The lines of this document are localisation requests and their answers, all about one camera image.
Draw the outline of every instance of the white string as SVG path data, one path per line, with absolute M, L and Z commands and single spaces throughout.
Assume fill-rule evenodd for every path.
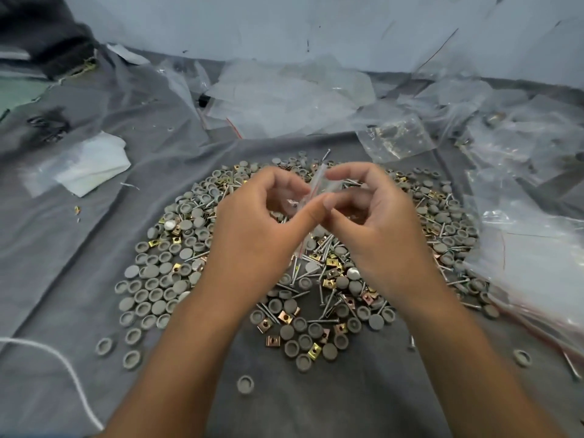
M 89 406 L 89 403 L 87 402 L 87 397 L 85 396 L 85 392 L 83 391 L 81 381 L 79 381 L 79 377 L 77 376 L 77 373 L 75 373 L 75 369 L 73 369 L 73 366 L 71 366 L 67 358 L 65 358 L 58 350 L 52 348 L 51 346 L 47 346 L 42 343 L 37 343 L 36 341 L 25 340 L 21 338 L 8 338 L 5 336 L 0 336 L 0 343 L 13 343 L 23 346 L 36 347 L 37 349 L 44 350 L 45 352 L 48 352 L 52 355 L 55 355 L 55 357 L 59 358 L 63 365 L 65 366 L 65 368 L 67 369 L 67 371 L 69 372 L 69 375 L 71 375 L 71 378 L 73 378 L 73 383 L 75 383 L 75 388 L 77 389 L 79 398 L 81 398 L 81 404 L 83 405 L 83 408 L 88 418 L 95 425 L 95 427 L 99 429 L 100 432 L 104 429 L 103 424 L 101 423 L 100 420 L 98 420 L 98 417 L 95 416 L 94 412 L 91 410 L 91 407 Z

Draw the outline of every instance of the hand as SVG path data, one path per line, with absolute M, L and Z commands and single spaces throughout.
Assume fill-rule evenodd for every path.
M 303 179 L 288 171 L 261 169 L 217 209 L 213 244 L 199 286 L 220 291 L 247 311 L 280 280 L 304 237 L 329 213 L 313 198 L 291 220 L 279 224 L 269 211 L 286 209 L 310 192 Z
M 367 185 L 329 194 L 325 206 L 334 208 L 323 223 L 345 244 L 367 284 L 398 308 L 422 298 L 428 279 L 439 276 L 412 199 L 372 163 L 335 166 L 326 177 Z M 345 215 L 361 216 L 364 224 Z

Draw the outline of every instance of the pile of hardware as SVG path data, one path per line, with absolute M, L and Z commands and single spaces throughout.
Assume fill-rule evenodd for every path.
M 300 152 L 298 158 L 272 160 L 273 165 L 300 175 L 307 183 L 323 162 L 324 159 L 309 161 L 305 152 Z M 264 166 L 267 164 L 241 161 L 232 168 L 222 166 L 213 171 L 166 206 L 159 221 L 148 229 L 148 241 L 135 245 L 134 264 L 125 270 L 126 279 L 114 288 L 122 296 L 120 324 L 128 328 L 128 346 L 137 345 L 155 326 L 164 329 L 176 305 L 196 289 L 213 240 L 217 204 Z M 436 267 L 447 285 L 466 307 L 497 318 L 499 312 L 490 304 L 486 282 L 471 276 L 464 267 L 463 259 L 477 242 L 478 232 L 454 199 L 451 183 L 441 180 L 439 172 L 427 169 L 386 172 L 412 197 Z M 343 187 L 359 186 L 354 180 L 343 182 Z M 280 213 L 272 216 L 281 223 L 287 221 Z M 389 302 L 364 282 L 350 253 L 332 234 L 317 227 L 305 249 L 305 254 L 291 261 L 289 273 L 258 302 L 249 317 L 266 334 L 265 345 L 281 347 L 301 372 L 308 371 L 320 355 L 326 361 L 334 361 L 339 350 L 349 346 L 349 335 L 358 334 L 363 324 L 380 331 L 395 320 Z M 317 319 L 306 320 L 301 316 L 299 302 L 316 292 L 317 287 L 322 311 Z M 111 339 L 104 338 L 96 353 L 104 356 L 112 347 Z M 409 347 L 415 348 L 412 337 Z M 140 361 L 140 351 L 131 350 L 124 356 L 123 366 L 132 369 Z

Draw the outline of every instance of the gray fabric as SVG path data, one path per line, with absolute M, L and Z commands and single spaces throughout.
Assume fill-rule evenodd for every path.
M 113 287 L 132 264 L 135 243 L 145 239 L 165 205 L 217 166 L 240 160 L 265 162 L 300 150 L 316 157 L 327 148 L 335 161 L 367 160 L 354 134 L 207 143 L 191 112 L 164 88 L 164 79 L 149 68 L 128 69 L 116 58 L 113 63 L 115 70 L 103 61 L 97 73 L 54 88 L 0 127 L 2 153 L 7 154 L 18 146 L 14 141 L 25 118 L 62 105 L 75 130 L 59 145 L 71 145 L 100 128 L 128 144 L 133 164 L 129 171 L 84 198 L 56 188 L 30 200 L 17 170 L 40 155 L 0 158 L 0 222 L 7 246 L 0 250 L 0 333 L 45 342 L 69 357 L 104 422 L 137 375 L 121 367 L 128 347 Z M 463 183 L 468 165 L 453 148 L 398 165 L 403 170 L 413 166 L 449 172 L 461 187 L 459 193 L 468 193 Z M 79 223 L 74 206 L 81 207 Z M 317 315 L 317 298 L 314 293 L 300 302 L 304 316 Z M 510 366 L 514 348 L 531 354 L 532 368 L 517 370 L 518 375 L 564 429 L 579 436 L 584 392 L 571 381 L 561 356 L 517 325 L 477 318 Z M 141 345 L 144 353 L 159 335 L 156 330 L 147 333 Z M 93 348 L 104 336 L 115 337 L 118 344 L 109 357 L 99 359 Z M 402 320 L 379 333 L 363 329 L 350 341 L 337 362 L 318 360 L 302 375 L 282 350 L 267 349 L 263 336 L 244 320 L 225 362 L 207 435 L 450 436 L 419 354 L 406 348 L 408 332 Z M 255 380 L 250 397 L 237 393 L 235 382 L 243 374 Z M 68 374 L 43 352 L 6 347 L 0 354 L 0 388 L 1 431 L 94 432 Z

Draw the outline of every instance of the forearm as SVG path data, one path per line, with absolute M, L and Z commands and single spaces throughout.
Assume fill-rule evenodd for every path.
M 429 298 L 401 312 L 453 435 L 563 436 L 505 368 L 452 291 L 439 280 L 429 287 Z
M 219 307 L 204 283 L 183 300 L 105 437 L 202 436 L 241 314 Z

